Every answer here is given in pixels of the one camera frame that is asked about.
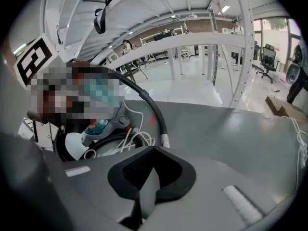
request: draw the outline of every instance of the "black strap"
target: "black strap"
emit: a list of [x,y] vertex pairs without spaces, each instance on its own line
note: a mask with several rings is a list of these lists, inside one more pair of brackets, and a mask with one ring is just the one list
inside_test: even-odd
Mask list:
[[[99,11],[103,11],[101,14],[101,21],[100,24],[98,25],[97,19],[98,19],[98,12]],[[95,10],[95,16],[96,18],[94,19],[93,23],[94,23],[94,27],[95,30],[97,31],[98,34],[103,34],[106,31],[106,6],[103,9],[97,9]]]

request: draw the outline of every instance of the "office chair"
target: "office chair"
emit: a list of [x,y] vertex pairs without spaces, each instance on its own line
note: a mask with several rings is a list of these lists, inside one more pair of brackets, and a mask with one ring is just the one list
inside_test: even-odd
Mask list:
[[272,45],[266,44],[263,49],[263,57],[261,60],[261,65],[264,66],[266,73],[263,72],[257,72],[262,74],[263,78],[264,76],[267,76],[270,79],[271,84],[273,83],[273,78],[269,75],[269,71],[276,72],[276,68],[274,67],[274,61],[276,56],[276,51],[274,50],[274,47]]

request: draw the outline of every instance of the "black cable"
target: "black cable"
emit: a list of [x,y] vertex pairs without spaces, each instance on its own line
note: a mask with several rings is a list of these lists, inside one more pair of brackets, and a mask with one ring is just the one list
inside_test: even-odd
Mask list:
[[65,147],[65,138],[67,133],[60,133],[52,143],[53,151],[62,162],[75,161]]

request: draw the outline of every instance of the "gray surface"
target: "gray surface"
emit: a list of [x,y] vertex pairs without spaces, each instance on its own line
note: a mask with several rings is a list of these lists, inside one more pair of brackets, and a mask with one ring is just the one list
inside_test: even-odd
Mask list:
[[[90,171],[70,177],[78,191],[102,213],[119,222],[129,217],[134,201],[119,197],[111,188],[107,174],[112,165],[146,149],[147,146],[108,157],[63,163],[64,169],[88,166]],[[157,204],[158,176],[150,175],[140,191],[142,213],[149,218],[140,228],[149,230],[243,230],[247,228],[238,211],[229,201],[223,188],[235,185],[259,210],[268,214],[276,206],[273,199],[251,180],[224,163],[181,150],[164,148],[167,152],[189,162],[196,170],[196,181],[180,199]]]
[[[144,113],[142,130],[160,145],[158,126],[144,101],[126,101]],[[262,114],[186,103],[156,102],[166,120],[171,148],[221,161],[253,180],[276,203],[295,190],[298,142],[290,120]],[[139,126],[140,115],[126,115]],[[308,131],[308,125],[300,125]],[[304,170],[300,170],[300,179]]]

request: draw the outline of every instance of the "white rod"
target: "white rod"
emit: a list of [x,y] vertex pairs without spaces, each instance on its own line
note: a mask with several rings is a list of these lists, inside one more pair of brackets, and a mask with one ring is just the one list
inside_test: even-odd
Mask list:
[[183,62],[182,62],[182,55],[181,55],[181,47],[177,48],[178,50],[178,59],[179,59],[179,64],[180,64],[180,74],[183,74]]
[[252,65],[252,59],[254,55],[254,25],[253,25],[253,15],[252,10],[250,9],[248,0],[238,0],[241,8],[241,14],[243,15],[243,28],[245,36],[242,36],[245,39],[245,50],[243,55],[243,65],[241,68],[240,78],[237,83],[234,95],[229,104],[230,108],[235,108],[241,98],[244,89],[249,78],[249,71]]
[[171,78],[172,80],[175,80],[172,49],[168,49],[168,60],[169,60],[169,65],[170,65]]
[[229,58],[229,53],[226,50],[226,46],[221,45],[221,49],[222,49],[222,53],[225,57],[226,60],[226,64],[227,64],[227,68],[228,68],[228,72],[229,72],[229,78],[230,78],[230,85],[231,85],[231,91],[232,91],[232,95],[234,94],[234,90],[233,90],[233,84],[232,84],[232,80],[233,80],[233,69],[231,67],[231,60]]
[[212,44],[207,45],[207,56],[208,56],[207,80],[213,82],[213,45]]

